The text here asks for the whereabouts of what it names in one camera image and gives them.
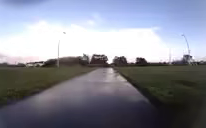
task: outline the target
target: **asphalt road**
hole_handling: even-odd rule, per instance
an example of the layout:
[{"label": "asphalt road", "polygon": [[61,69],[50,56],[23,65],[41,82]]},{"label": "asphalt road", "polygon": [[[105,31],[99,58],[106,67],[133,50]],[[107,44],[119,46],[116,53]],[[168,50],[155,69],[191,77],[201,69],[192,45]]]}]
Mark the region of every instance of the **asphalt road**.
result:
[{"label": "asphalt road", "polygon": [[151,103],[101,68],[0,109],[0,128],[158,128]]}]

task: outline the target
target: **dark cloud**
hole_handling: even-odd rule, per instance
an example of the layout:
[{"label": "dark cloud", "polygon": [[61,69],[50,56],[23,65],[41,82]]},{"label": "dark cloud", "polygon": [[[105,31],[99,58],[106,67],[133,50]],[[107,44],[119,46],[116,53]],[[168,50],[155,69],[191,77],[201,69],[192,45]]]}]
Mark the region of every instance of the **dark cloud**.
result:
[{"label": "dark cloud", "polygon": [[45,1],[47,0],[1,0],[2,3],[9,5],[34,5]]}]

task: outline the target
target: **treeline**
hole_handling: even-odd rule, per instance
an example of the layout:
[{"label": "treeline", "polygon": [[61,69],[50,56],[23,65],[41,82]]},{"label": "treeline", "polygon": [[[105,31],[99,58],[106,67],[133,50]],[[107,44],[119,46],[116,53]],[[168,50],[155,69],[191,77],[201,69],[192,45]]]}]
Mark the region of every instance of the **treeline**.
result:
[{"label": "treeline", "polygon": [[[168,66],[168,65],[187,65],[187,58],[184,56],[181,60],[167,62],[147,62],[143,57],[137,57],[135,62],[129,63],[125,56],[115,56],[111,64],[108,64],[108,57],[104,54],[93,54],[91,57],[87,54],[75,57],[61,57],[59,58],[60,66],[90,66],[90,67],[108,67],[108,66]],[[0,67],[56,67],[57,59],[49,59],[47,61],[29,62],[26,64],[8,64],[0,63]],[[206,65],[206,61],[191,62],[192,65]]]},{"label": "treeline", "polygon": [[125,56],[115,56],[111,65],[113,66],[167,66],[169,64],[166,62],[158,62],[158,63],[147,62],[147,60],[143,57],[137,57],[135,62],[128,63]]}]

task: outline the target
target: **grass field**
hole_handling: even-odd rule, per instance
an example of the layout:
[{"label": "grass field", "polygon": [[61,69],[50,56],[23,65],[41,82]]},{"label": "grass field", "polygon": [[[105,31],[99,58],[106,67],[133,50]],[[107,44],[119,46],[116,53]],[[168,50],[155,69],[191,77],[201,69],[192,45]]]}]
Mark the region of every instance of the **grass field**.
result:
[{"label": "grass field", "polygon": [[0,68],[0,106],[40,92],[93,68]]},{"label": "grass field", "polygon": [[174,117],[172,127],[206,126],[206,66],[121,67],[117,70],[137,89],[147,91],[169,110]]}]

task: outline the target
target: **sky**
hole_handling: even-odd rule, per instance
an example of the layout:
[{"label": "sky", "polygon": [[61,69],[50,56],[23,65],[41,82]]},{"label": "sky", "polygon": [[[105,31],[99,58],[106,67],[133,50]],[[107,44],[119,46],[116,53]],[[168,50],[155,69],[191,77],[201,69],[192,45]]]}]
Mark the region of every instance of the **sky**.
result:
[{"label": "sky", "polygon": [[206,0],[0,0],[0,62],[105,54],[206,60]]}]

